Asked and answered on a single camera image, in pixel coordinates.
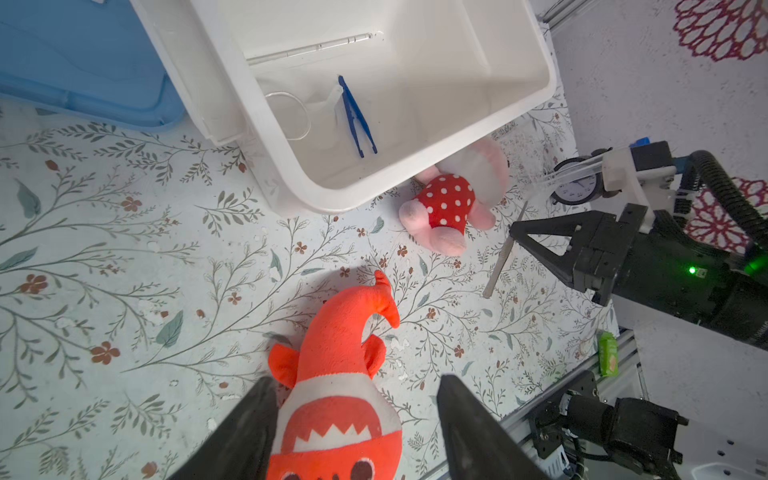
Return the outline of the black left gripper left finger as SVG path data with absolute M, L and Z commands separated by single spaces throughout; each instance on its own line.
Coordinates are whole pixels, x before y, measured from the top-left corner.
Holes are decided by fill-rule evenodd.
M 264 479 L 276 436 L 276 382 L 259 379 L 172 479 Z

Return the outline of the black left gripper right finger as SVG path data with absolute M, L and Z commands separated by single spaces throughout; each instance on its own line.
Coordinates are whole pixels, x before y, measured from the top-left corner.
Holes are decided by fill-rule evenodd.
M 451 478 L 547 478 L 459 377 L 441 377 L 437 407 Z

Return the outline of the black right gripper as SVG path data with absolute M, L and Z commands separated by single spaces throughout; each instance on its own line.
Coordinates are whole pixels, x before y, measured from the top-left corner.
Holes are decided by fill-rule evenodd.
M 671 210 L 654 211 L 648 232 L 637 226 L 643 214 L 630 202 L 620 216 L 581 212 L 516 221 L 509 235 L 566 286 L 594 291 L 596 303 L 618 296 L 765 349 L 767 222 L 712 154 L 696 151 L 683 165 L 681 189 L 707 187 L 747 234 L 746 253 L 685 233 L 682 216 L 691 203 L 682 197 Z M 572 246 L 558 255 L 530 235 L 573 235 Z

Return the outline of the blue plastic tweezers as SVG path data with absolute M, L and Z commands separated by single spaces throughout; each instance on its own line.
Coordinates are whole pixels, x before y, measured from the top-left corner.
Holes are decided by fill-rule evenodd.
M 368 125 L 368 122 L 362 113 L 354 95 L 352 94 L 351 90 L 349 89 L 344 77 L 342 75 L 338 76 L 338 84 L 342 88 L 342 100 L 344 104 L 344 111 L 348 122 L 348 128 L 350 131 L 350 134 L 353 138 L 353 141 L 355 143 L 355 147 L 358 151 L 358 155 L 360 158 L 364 158 L 365 155 L 363 153 L 363 150 L 361 148 L 360 140 L 357 133 L 356 124 L 359 124 L 362 128 L 363 133 L 368 138 L 372 152 L 374 154 L 378 153 L 378 148 L 376 146 L 376 143 L 374 141 L 372 132 L 370 130 L 370 127 Z

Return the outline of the white plastic storage bin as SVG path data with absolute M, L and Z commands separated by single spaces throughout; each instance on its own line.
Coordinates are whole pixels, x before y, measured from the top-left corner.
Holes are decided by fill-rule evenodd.
M 550 99 L 557 78 L 526 1 L 137 1 L 193 123 L 237 144 L 270 207 L 340 213 Z M 365 42 L 249 66 L 248 57 L 348 36 Z M 378 153 L 338 105 L 328 150 L 288 141 L 265 95 L 323 101 L 342 75 Z

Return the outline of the clear glass stirring rod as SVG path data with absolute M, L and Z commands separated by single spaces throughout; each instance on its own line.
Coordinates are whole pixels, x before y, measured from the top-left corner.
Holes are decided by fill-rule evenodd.
M 252 56 L 252 57 L 248 57 L 246 59 L 246 62 L 249 66 L 259 65 L 259 64 L 267 63 L 271 61 L 297 57 L 297 56 L 316 53 L 324 50 L 330 50 L 338 47 L 344 47 L 344 46 L 359 43 L 359 42 L 365 42 L 365 41 L 374 39 L 376 36 L 377 36 L 377 33 L 363 33 L 363 34 L 348 36 L 344 38 L 328 40 L 328 41 L 315 43 L 311 45 L 306 45 L 302 47 L 282 50 L 282 51 L 278 51 L 270 54 Z

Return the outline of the metal tweezers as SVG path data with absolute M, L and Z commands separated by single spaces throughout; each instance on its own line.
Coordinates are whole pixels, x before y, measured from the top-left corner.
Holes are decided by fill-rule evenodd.
M 505 264 L 507 263 L 507 260 L 509 259 L 513 251 L 515 243 L 516 243 L 515 239 L 511 236 L 511 234 L 508 234 L 507 238 L 505 239 L 505 242 L 503 243 L 499 251 L 497 262 L 489 276 L 488 283 L 485 289 L 483 290 L 482 296 L 485 299 L 490 299 L 492 297 L 495 287 L 501 276 L 501 273 L 505 267 Z

